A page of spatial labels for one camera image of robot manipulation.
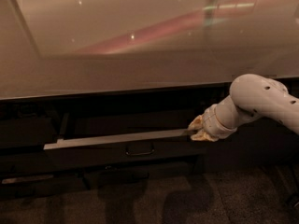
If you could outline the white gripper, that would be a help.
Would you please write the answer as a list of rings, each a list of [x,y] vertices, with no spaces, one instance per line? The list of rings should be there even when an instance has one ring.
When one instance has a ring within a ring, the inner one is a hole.
[[[202,115],[197,116],[188,126],[189,131],[198,131],[191,135],[193,141],[216,142],[225,139],[236,131],[236,128],[229,129],[222,125],[216,116],[215,105],[207,108]]]

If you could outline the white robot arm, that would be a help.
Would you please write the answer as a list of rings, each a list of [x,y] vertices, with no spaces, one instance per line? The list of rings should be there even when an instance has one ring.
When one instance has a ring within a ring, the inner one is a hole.
[[[299,99],[279,81],[254,74],[237,77],[229,95],[207,108],[189,125],[193,141],[216,142],[237,128],[262,117],[273,119],[299,134]]]

